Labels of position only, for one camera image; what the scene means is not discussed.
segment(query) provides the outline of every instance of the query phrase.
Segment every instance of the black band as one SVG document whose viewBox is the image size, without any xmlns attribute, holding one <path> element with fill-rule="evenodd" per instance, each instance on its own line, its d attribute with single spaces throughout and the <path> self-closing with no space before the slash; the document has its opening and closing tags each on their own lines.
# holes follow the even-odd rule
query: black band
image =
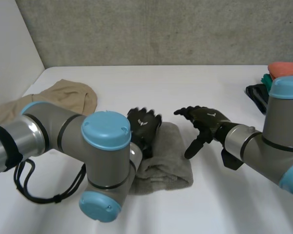
<svg viewBox="0 0 293 234">
<path fill-rule="evenodd" d="M 243 145 L 241 147 L 241 150 L 240 150 L 240 158 L 241 158 L 242 161 L 243 161 L 245 148 L 248 145 L 249 141 L 252 140 L 255 136 L 257 136 L 259 134 L 262 134 L 262 133 L 261 132 L 254 133 L 254 134 L 250 135 L 250 137 L 246 141 L 244 141 L 244 143 L 243 143 Z"/>
<path fill-rule="evenodd" d="M 24 116 L 27 116 L 31 118 L 40 128 L 43 138 L 44 138 L 44 153 L 50 150 L 50 140 L 47 130 L 44 128 L 43 124 L 40 122 L 39 119 L 37 119 L 35 116 L 31 114 L 24 114 Z"/>
<path fill-rule="evenodd" d="M 135 170 L 135 172 L 137 172 L 136 165 L 133 163 L 133 161 L 129 160 L 129 163 L 133 167 L 133 169 Z"/>
<path fill-rule="evenodd" d="M 132 165 L 133 169 L 134 169 L 135 172 L 136 172 L 136 166 L 135 166 L 135 164 L 134 164 L 131 160 L 129 161 L 129 163 Z M 129 174 L 130 174 L 130 170 L 129 170 L 129 172 L 128 172 L 128 175 L 126 176 L 126 178 L 125 178 L 122 182 L 120 182 L 120 183 L 118 183 L 118 184 L 115 184 L 115 185 L 112 185 L 112 186 L 100 186 L 100 185 L 94 184 L 94 183 L 92 183 L 92 182 L 89 180 L 89 178 L 88 178 L 88 182 L 89 182 L 89 184 L 91 184 L 93 187 L 95 187 L 95 188 L 97 188 L 97 189 L 102 189 L 102 190 L 116 189 L 116 188 L 118 188 L 119 186 L 123 185 L 123 184 L 127 181 L 128 177 L 129 177 Z"/>
<path fill-rule="evenodd" d="M 60 132 L 59 132 L 59 135 L 58 135 L 58 139 L 57 139 L 57 144 L 58 144 L 58 149 L 60 152 L 63 153 L 63 148 L 62 148 L 62 137 L 63 137 L 63 134 L 64 134 L 64 131 L 65 129 L 67 128 L 67 126 L 69 125 L 69 123 L 76 117 L 78 116 L 81 116 L 80 114 L 75 114 L 71 117 L 69 117 L 65 123 L 62 125 L 61 129 L 60 129 Z"/>
<path fill-rule="evenodd" d="M 7 159 L 5 161 L 6 171 L 18 165 L 23 160 L 18 146 L 7 130 L 0 126 L 0 142 L 5 149 Z"/>
<path fill-rule="evenodd" d="M 265 144 L 275 148 L 275 149 L 278 149 L 278 150 L 282 150 L 282 151 L 287 151 L 287 152 L 292 152 L 293 153 L 293 147 L 290 147 L 290 146 L 283 146 L 283 145 L 279 145 L 279 144 L 276 144 L 276 143 L 273 143 L 269 140 L 267 140 L 266 138 L 264 138 L 264 136 L 262 136 L 262 140 Z"/>
</svg>

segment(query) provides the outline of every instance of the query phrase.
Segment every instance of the gray towel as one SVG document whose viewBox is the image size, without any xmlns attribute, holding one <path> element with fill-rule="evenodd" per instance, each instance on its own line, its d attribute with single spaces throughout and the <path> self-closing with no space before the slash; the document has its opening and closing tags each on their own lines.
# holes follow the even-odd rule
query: gray towel
<svg viewBox="0 0 293 234">
<path fill-rule="evenodd" d="M 153 144 L 153 157 L 142 160 L 130 193 L 144 195 L 191 186 L 193 174 L 185 150 L 177 125 L 163 122 Z"/>
</svg>

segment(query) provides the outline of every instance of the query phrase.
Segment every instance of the beige cloth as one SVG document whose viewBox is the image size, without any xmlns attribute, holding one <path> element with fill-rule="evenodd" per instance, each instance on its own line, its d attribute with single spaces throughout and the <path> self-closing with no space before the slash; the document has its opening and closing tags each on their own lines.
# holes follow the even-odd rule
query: beige cloth
<svg viewBox="0 0 293 234">
<path fill-rule="evenodd" d="M 83 83 L 61 79 L 40 94 L 30 94 L 0 106 L 0 124 L 12 121 L 22 109 L 33 101 L 48 101 L 85 116 L 97 107 L 97 95 Z"/>
</svg>

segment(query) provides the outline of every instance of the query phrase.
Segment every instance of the robotic arm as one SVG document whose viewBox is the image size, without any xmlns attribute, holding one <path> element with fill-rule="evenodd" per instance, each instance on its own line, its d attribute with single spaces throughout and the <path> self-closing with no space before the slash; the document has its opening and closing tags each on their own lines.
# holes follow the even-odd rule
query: robotic arm
<svg viewBox="0 0 293 234">
<path fill-rule="evenodd" d="M 226 167 L 237 170 L 245 163 L 293 194 L 293 77 L 274 81 L 263 132 L 232 123 L 206 107 L 182 108 L 175 114 L 183 115 L 200 131 L 186 150 L 186 158 L 214 139 L 224 147 L 221 155 Z"/>
<path fill-rule="evenodd" d="M 86 117 L 51 103 L 33 102 L 15 121 L 0 126 L 0 172 L 16 166 L 19 175 L 19 163 L 56 149 L 84 162 L 79 176 L 86 171 L 88 186 L 79 201 L 82 212 L 111 222 L 121 211 L 142 158 L 151 156 L 161 122 L 161 116 L 146 109 L 132 109 L 128 118 L 109 111 Z"/>
</svg>

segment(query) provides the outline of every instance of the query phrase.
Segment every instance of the black cloth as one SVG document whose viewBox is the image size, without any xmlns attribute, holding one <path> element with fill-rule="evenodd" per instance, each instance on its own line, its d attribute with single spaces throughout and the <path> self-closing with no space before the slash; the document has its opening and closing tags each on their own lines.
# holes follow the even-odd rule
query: black cloth
<svg viewBox="0 0 293 234">
<path fill-rule="evenodd" d="M 245 93 L 255 103 L 262 114 L 266 114 L 269 93 L 264 84 L 250 85 L 245 88 Z"/>
</svg>

